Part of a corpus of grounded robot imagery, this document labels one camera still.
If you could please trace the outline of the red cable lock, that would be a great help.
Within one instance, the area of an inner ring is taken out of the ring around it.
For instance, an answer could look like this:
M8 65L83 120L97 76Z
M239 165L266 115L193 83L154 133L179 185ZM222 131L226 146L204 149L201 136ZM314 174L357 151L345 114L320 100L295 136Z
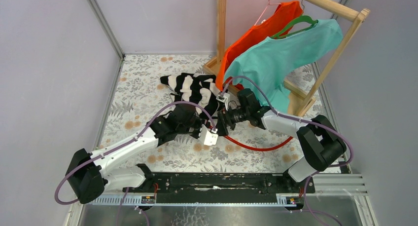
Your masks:
M239 141L237 141L237 140L235 140L235 139L233 139L229 136L224 136L224 138L227 139L228 141L236 144L237 146L240 146L242 148L245 148L245 149L251 150L251 151L274 151L274 150L280 149L281 147L284 147L286 144L288 144L291 140L294 139L293 137L289 137L285 141L283 141L282 143L280 143L276 146L269 147L269 148L256 148L256 147L251 147L251 146L245 145L245 144L243 144L243 143L241 143L241 142L239 142Z

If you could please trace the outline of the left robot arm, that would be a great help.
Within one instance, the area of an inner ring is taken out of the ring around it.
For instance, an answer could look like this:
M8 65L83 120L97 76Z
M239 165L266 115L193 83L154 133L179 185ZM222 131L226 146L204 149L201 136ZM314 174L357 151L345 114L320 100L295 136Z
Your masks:
M120 165L138 153L174 140L177 135L197 139L206 127L207 120L198 116L195 105L176 102L173 111L168 114L158 111L141 131L110 147L92 152L76 151L59 186L68 182L76 195L72 203L81 204L90 203L105 191L114 189L149 191L153 185L151 174L140 166L122 169Z

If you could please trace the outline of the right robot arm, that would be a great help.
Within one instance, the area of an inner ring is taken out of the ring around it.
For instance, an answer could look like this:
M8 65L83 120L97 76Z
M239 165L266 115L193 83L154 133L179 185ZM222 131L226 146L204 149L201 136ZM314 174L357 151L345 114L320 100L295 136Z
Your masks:
M237 108L223 107L217 113L216 129L220 136L227 136L239 122L248 121L254 127L274 130L299 141L303 157L284 172L283 186L296 192L302 181L315 172L327 169L343 155L347 145L323 115L313 119L282 114L270 106L263 106L250 89L238 92Z

